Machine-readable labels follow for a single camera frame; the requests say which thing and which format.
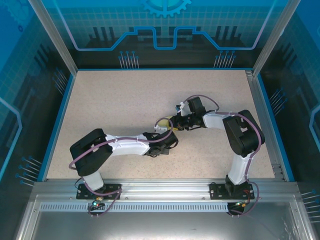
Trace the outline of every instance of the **black mounting plate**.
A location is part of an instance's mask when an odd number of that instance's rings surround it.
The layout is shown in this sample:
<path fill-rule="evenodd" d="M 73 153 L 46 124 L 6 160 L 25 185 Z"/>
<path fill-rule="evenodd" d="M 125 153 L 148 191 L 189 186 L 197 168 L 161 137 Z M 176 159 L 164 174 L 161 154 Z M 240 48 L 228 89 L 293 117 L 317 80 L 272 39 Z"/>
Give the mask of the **black mounting plate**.
<path fill-rule="evenodd" d="M 252 191 L 249 195 L 250 200 L 255 199 L 255 193 L 253 192 L 253 187 L 249 183 L 246 184 L 246 186 L 244 188 L 242 188 L 240 192 L 237 192 L 232 197 L 229 196 L 229 193 L 226 190 L 224 183 L 213 182 L 209 185 L 209 192 L 210 192 L 210 199 L 211 200 L 247 200 L 248 195 L 245 192 L 243 192 L 243 190 Z"/>
<path fill-rule="evenodd" d="M 116 191 L 117 189 L 121 188 L 121 184 L 104 184 L 105 190 L 102 192 L 102 194 L 106 194 L 106 193 L 111 193 L 113 191 Z M 117 196 L 117 193 L 112 194 L 112 195 L 108 195 L 108 196 L 104 196 L 103 199 L 104 200 L 114 200 Z M 76 199 L 79 200 L 95 200 L 96 199 L 96 195 L 94 195 L 92 192 L 90 192 L 87 187 L 85 186 L 85 184 L 81 183 L 78 186 L 78 190 L 76 193 Z"/>

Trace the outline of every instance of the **yellow object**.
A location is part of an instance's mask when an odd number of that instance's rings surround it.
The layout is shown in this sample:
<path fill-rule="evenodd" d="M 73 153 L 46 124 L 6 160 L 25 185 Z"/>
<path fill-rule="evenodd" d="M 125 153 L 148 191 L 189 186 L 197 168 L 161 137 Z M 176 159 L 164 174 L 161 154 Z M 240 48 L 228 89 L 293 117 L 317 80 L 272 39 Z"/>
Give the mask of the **yellow object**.
<path fill-rule="evenodd" d="M 170 119 L 170 118 L 172 118 L 173 116 L 166 116 L 166 118 L 167 119 Z M 171 128 L 170 126 L 169 126 L 169 121 L 168 120 L 166 120 L 166 119 L 163 119 L 163 120 L 161 120 L 161 121 L 159 121 L 158 122 L 158 126 L 159 127 L 165 127 L 165 128 L 167 128 L 168 130 Z"/>

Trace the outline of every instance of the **blue edge trim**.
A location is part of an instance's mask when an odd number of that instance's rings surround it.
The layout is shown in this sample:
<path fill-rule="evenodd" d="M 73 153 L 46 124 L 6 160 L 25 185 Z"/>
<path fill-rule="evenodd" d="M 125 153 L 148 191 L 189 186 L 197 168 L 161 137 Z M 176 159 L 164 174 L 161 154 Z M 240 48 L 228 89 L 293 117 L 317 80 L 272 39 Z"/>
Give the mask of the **blue edge trim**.
<path fill-rule="evenodd" d="M 269 116 L 270 116 L 270 119 L 271 119 L 272 127 L 274 129 L 275 137 L 276 137 L 276 140 L 278 142 L 278 146 L 280 148 L 280 152 L 281 152 L 281 155 L 282 155 L 283 164 L 284 164 L 284 168 L 285 168 L 284 170 L 286 171 L 286 174 L 288 175 L 288 178 L 289 178 L 288 180 L 290 182 L 294 182 L 295 178 L 294 178 L 294 175 L 292 173 L 292 170 L 291 170 L 291 167 L 290 167 L 290 163 L 289 163 L 289 160 L 288 160 L 288 156 L 287 156 L 287 153 L 285 151 L 285 146 L 284 146 L 284 143 L 282 142 L 282 139 L 281 139 L 281 136 L 280 136 L 280 132 L 279 132 L 279 129 L 278 129 L 278 126 L 277 126 L 277 123 L 276 123 L 276 119 L 275 119 L 274 113 L 272 112 L 272 108 L 271 108 L 271 105 L 270 105 L 270 102 L 269 102 L 269 98 L 267 96 L 267 91 L 265 89 L 265 85 L 264 85 L 264 82 L 262 81 L 260 73 L 258 74 L 258 81 L 259 81 L 259 84 L 260 84 L 260 87 L 261 87 L 261 90 L 262 90 L 262 94 L 263 94 L 263 98 L 264 98 L 266 107 L 268 109 L 268 113 L 269 113 Z"/>
<path fill-rule="evenodd" d="M 161 69 L 162 70 L 190 70 L 190 69 L 191 70 L 252 70 L 252 68 L 161 68 Z M 159 70 L 159 68 L 128 69 L 128 70 L 131 70 L 131 71 Z M 85 69 L 85 68 L 83 68 L 83 69 L 79 69 L 79 71 L 124 71 L 124 70 L 123 69 L 110 69 L 110 68 L 109 69 Z M 279 148 L 280 148 L 280 152 L 281 152 L 281 155 L 282 155 L 285 171 L 286 171 L 286 173 L 288 175 L 288 178 L 289 178 L 288 180 L 290 182 L 294 182 L 295 181 L 294 175 L 292 173 L 292 170 L 291 170 L 291 167 L 290 167 L 290 164 L 289 164 L 289 160 L 288 160 L 288 157 L 287 157 L 287 154 L 286 154 L 286 151 L 285 151 L 285 147 L 284 147 L 284 144 L 282 142 L 282 139 L 281 139 L 281 136 L 280 136 L 280 132 L 279 132 L 279 129 L 278 129 L 278 126 L 277 126 L 277 123 L 276 123 L 276 119 L 275 119 L 275 116 L 274 116 L 274 114 L 272 112 L 271 105 L 270 105 L 270 102 L 269 102 L 269 99 L 268 99 L 268 96 L 267 96 L 267 92 L 266 92 L 266 89 L 265 89 L 265 86 L 264 86 L 264 83 L 262 81 L 262 78 L 261 78 L 260 74 L 258 75 L 258 81 L 259 81 L 259 84 L 260 84 L 260 87 L 261 87 L 261 90 L 262 90 L 263 98 L 264 98 L 268 113 L 269 113 L 270 118 L 271 118 L 272 127 L 274 129 L 275 136 L 276 136 Z M 48 173 L 48 170 L 49 170 L 51 159 L 52 159 L 52 156 L 53 156 L 53 153 L 54 153 L 54 149 L 56 147 L 56 143 L 57 143 L 57 140 L 58 140 L 58 135 L 59 135 L 59 132 L 60 132 L 60 129 L 61 129 L 61 126 L 62 126 L 62 122 L 63 122 L 64 116 L 65 116 L 65 113 L 66 113 L 66 110 L 67 110 L 68 102 L 69 102 L 69 99 L 70 99 L 70 95 L 71 95 L 74 83 L 75 83 L 75 78 L 71 75 L 70 79 L 68 81 L 68 84 L 66 86 L 66 89 L 65 89 L 65 92 L 67 94 L 65 94 L 63 96 L 63 99 L 62 99 L 62 102 L 61 102 L 61 106 L 60 106 L 58 115 L 56 117 L 56 121 L 55 121 L 53 130 L 52 130 L 52 134 L 51 134 L 51 137 L 50 137 L 50 140 L 49 140 L 49 143 L 48 143 L 48 147 L 47 147 L 45 155 L 44 155 L 44 159 L 43 159 L 43 163 L 42 163 L 42 166 L 41 166 L 41 169 L 40 169 L 40 173 L 39 173 L 38 178 L 37 178 L 38 182 L 44 181 L 46 179 L 46 177 L 47 177 L 47 173 Z"/>
<path fill-rule="evenodd" d="M 61 129 L 61 126 L 62 126 L 62 122 L 64 120 L 65 113 L 66 113 L 67 106 L 68 106 L 68 102 L 69 102 L 69 99 L 70 99 L 70 96 L 71 96 L 72 88 L 73 88 L 74 83 L 75 83 L 75 79 L 76 78 L 73 75 L 70 75 L 68 84 L 66 85 L 66 88 L 65 88 L 65 93 L 66 94 L 63 95 L 63 98 L 62 98 L 62 101 L 61 101 L 61 105 L 60 105 L 60 108 L 59 108 L 59 112 L 58 112 L 58 115 L 56 116 L 56 120 L 55 120 L 55 123 L 54 123 L 54 126 L 53 126 L 52 134 L 51 134 L 51 137 L 50 137 L 50 140 L 49 140 L 49 143 L 48 143 L 48 147 L 46 148 L 45 155 L 44 155 L 44 158 L 43 158 L 43 162 L 42 162 L 42 165 L 41 165 L 41 168 L 40 168 L 40 172 L 39 172 L 39 175 L 38 175 L 38 178 L 37 178 L 38 182 L 43 182 L 44 180 L 46 180 L 47 173 L 48 173 L 48 170 L 49 170 L 49 166 L 50 166 L 50 163 L 51 163 L 51 159 L 52 159 L 52 156 L 54 154 L 54 150 L 55 150 L 56 143 L 57 143 L 57 140 L 58 140 L 58 136 L 59 136 L 59 133 L 60 133 L 60 129 Z"/>

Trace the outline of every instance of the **enclosure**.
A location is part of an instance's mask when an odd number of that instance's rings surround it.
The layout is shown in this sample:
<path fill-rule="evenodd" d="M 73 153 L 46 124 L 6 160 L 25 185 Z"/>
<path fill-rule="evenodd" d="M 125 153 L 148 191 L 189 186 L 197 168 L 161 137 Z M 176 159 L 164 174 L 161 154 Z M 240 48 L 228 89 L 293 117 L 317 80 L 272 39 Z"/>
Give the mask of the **enclosure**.
<path fill-rule="evenodd" d="M 318 239 L 318 9 L 316 0 L 0 0 L 2 238 Z M 248 173 L 259 187 L 250 214 L 230 216 L 238 199 L 212 199 L 234 153 L 223 129 L 201 128 L 175 131 L 169 155 L 109 158 L 99 171 L 122 193 L 91 219 L 70 147 L 94 129 L 152 132 L 192 95 L 249 110 L 264 134 Z"/>

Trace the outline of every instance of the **aluminum frame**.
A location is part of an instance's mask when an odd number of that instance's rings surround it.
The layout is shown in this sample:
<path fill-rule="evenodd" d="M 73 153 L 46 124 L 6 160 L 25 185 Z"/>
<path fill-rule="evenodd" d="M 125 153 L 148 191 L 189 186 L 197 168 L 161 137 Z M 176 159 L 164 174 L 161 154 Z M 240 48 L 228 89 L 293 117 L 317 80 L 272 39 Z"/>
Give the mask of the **aluminum frame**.
<path fill-rule="evenodd" d="M 54 22 L 52 21 L 47 9 L 41 0 L 28 0 L 30 5 L 32 6 L 35 14 L 39 18 L 42 26 L 45 31 L 49 35 L 51 41 L 53 42 L 55 48 L 59 52 L 61 58 L 69 69 L 70 73 L 76 77 L 78 68 L 76 63 L 74 62 L 72 56 L 67 49 L 65 42 L 59 34 L 58 29 L 56 28 Z"/>
<path fill-rule="evenodd" d="M 296 182 L 284 182 L 276 179 L 252 179 L 260 188 L 260 202 L 290 203 L 292 223 L 296 224 L 301 239 L 317 239 Z M 213 203 L 231 202 L 230 200 L 210 200 L 209 184 L 223 183 L 224 179 L 106 179 L 105 183 L 122 184 L 123 192 L 118 203 Z M 77 200 L 75 180 L 49 180 L 36 182 L 27 205 L 17 240 L 30 240 L 35 231 L 42 203 L 79 203 L 90 200 Z"/>
<path fill-rule="evenodd" d="M 273 128 L 270 115 L 268 113 L 268 108 L 264 95 L 262 93 L 261 86 L 257 78 L 253 75 L 252 71 L 245 71 L 248 84 L 251 90 L 253 102 L 255 105 L 256 113 L 259 118 L 259 122 L 265 136 L 265 145 L 269 154 L 271 161 L 271 166 L 273 168 L 274 177 L 277 179 L 284 179 L 289 181 L 288 171 L 286 168 L 284 159 L 279 147 L 279 142 L 276 137 L 276 132 Z"/>
<path fill-rule="evenodd" d="M 301 0 L 288 0 L 268 40 L 266 41 L 259 57 L 257 58 L 253 66 L 253 76 L 257 77 L 260 73 L 262 67 L 265 65 L 268 57 L 270 56 L 272 50 L 276 46 L 279 38 L 281 37 L 287 24 L 289 23 L 292 15 L 295 13 L 300 1 Z"/>

